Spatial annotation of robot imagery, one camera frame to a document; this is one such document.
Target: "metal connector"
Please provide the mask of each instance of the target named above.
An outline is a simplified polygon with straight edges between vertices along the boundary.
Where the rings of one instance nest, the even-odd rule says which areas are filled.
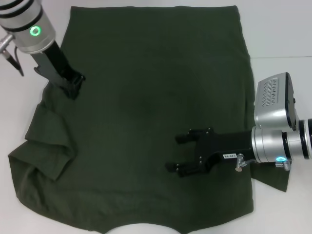
[[[14,36],[12,34],[7,34],[4,38],[0,40],[0,54],[4,52],[4,50],[8,47],[13,39]]]
[[[244,161],[244,155],[243,154],[238,154],[237,155],[237,162],[236,162],[235,170],[237,172],[241,172],[243,170],[243,167],[246,167],[248,164],[251,164],[253,162],[256,162],[256,160],[255,159],[250,159],[250,160]]]
[[[285,171],[290,171],[291,170],[291,163],[290,163],[290,161],[276,162],[275,167],[284,168]]]

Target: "green led ring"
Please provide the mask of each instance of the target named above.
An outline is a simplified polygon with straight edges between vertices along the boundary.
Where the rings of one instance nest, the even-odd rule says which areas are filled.
[[[30,35],[36,37],[41,33],[41,28],[39,26],[34,26],[30,29]]]

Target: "label sticker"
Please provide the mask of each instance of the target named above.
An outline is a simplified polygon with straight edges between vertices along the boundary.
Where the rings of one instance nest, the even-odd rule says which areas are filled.
[[[228,154],[228,155],[223,155],[223,157],[225,159],[228,159],[228,158],[237,158],[237,155],[236,154]]]

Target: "black stripe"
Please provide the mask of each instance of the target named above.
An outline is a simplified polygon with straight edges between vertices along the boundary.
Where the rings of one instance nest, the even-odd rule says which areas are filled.
[[[308,129],[309,129],[310,143],[312,146],[312,118],[308,119]]]
[[[289,145],[288,145],[288,141],[287,141],[287,133],[283,133],[282,132],[282,138],[283,138],[283,145],[284,145],[284,151],[285,151],[285,155],[287,157],[288,160],[291,160],[291,152],[289,150]]]
[[[292,128],[293,130],[295,130],[295,125],[293,126],[292,125],[292,121],[291,121],[291,117],[290,117],[290,114],[289,114],[289,100],[288,100],[288,88],[289,88],[289,73],[286,72],[286,81],[285,81],[285,110],[286,110],[286,118],[287,118],[287,122],[288,122],[288,125],[290,128]]]
[[[305,159],[309,159],[309,154],[308,154],[308,147],[306,143],[306,138],[304,137],[305,131],[304,131],[304,123],[303,120],[299,121],[299,133],[300,133],[300,138],[301,138],[301,146],[302,146],[302,152],[303,152],[303,157]]]
[[[20,8],[19,10],[9,13],[9,14],[3,14],[0,15],[1,19],[7,19],[7,18],[13,18],[15,16],[20,15],[21,13],[25,12],[33,3],[35,0],[29,0],[28,3],[26,3],[26,5],[24,5],[22,8]]]
[[[20,28],[6,28],[6,27],[3,27],[3,29],[5,31],[12,32],[12,33],[24,31],[24,30],[30,28],[31,26],[33,26],[34,24],[36,24],[41,19],[42,15],[43,15],[43,8],[41,7],[39,15],[37,15],[37,17],[34,18],[30,23],[28,23],[28,24],[26,24],[26,25],[24,25],[23,27],[20,27]]]
[[[12,8],[12,7],[15,7],[18,4],[20,4],[22,1],[24,1],[24,0],[16,0],[16,1],[12,2],[12,3],[0,6],[0,10],[2,11],[2,10],[7,10],[7,9]]]

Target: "blue led light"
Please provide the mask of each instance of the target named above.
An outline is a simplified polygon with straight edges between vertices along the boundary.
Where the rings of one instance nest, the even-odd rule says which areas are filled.
[[[278,162],[285,162],[287,159],[286,158],[284,158],[284,157],[278,157],[278,158],[276,158],[276,161],[278,161]]]

